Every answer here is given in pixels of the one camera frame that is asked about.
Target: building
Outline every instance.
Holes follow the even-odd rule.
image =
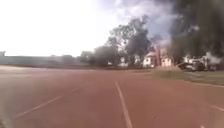
[[[154,68],[157,66],[157,54],[154,47],[149,49],[149,53],[144,57],[143,67],[144,68]]]

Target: white road line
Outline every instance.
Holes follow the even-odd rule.
[[[219,111],[222,111],[224,112],[224,108],[221,108],[221,107],[218,107],[218,106],[211,106],[212,108],[216,109],[216,110],[219,110]]]
[[[205,128],[205,126],[201,125],[200,128]]]
[[[40,105],[38,105],[38,106],[36,106],[36,107],[34,107],[34,108],[32,108],[32,109],[29,109],[29,110],[27,110],[27,111],[24,111],[24,112],[22,112],[22,113],[16,115],[16,116],[15,116],[15,119],[20,118],[20,117],[22,117],[22,116],[24,116],[24,115],[26,115],[26,114],[29,114],[29,113],[31,113],[31,112],[37,110],[37,109],[40,109],[40,108],[42,108],[42,107],[45,107],[45,106],[47,106],[48,104],[50,104],[50,103],[52,103],[52,102],[54,102],[54,101],[56,101],[56,100],[59,100],[59,99],[61,99],[61,98],[63,98],[63,96],[58,96],[58,97],[56,97],[56,98],[54,98],[54,99],[51,99],[51,100],[49,100],[49,101],[47,101],[47,102],[45,102],[45,103],[42,103],[42,104],[40,104]]]
[[[119,86],[118,82],[115,82],[115,85],[117,87],[117,91],[118,91],[120,99],[121,99],[121,105],[122,105],[122,109],[124,112],[124,117],[125,117],[125,122],[126,122],[127,128],[132,128],[131,120],[130,120],[130,117],[128,114],[128,109],[126,107],[125,100],[124,100],[123,94],[121,92],[120,86]]]

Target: white house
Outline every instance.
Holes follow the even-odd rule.
[[[156,66],[156,52],[151,51],[145,56],[143,60],[143,67],[154,68],[155,66]]]

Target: red pavement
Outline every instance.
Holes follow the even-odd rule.
[[[219,86],[103,70],[7,70],[0,79],[14,128],[224,127]]]

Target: foliage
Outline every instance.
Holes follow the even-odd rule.
[[[82,52],[83,62],[96,66],[116,67],[121,60],[134,66],[136,56],[143,61],[148,52],[151,42],[148,40],[148,31],[145,29],[145,23],[148,20],[146,16],[130,20],[127,25],[119,25],[110,31],[110,36],[103,46],[95,49],[94,53]]]
[[[171,34],[174,58],[224,55],[222,17],[213,0],[170,0],[177,14]]]

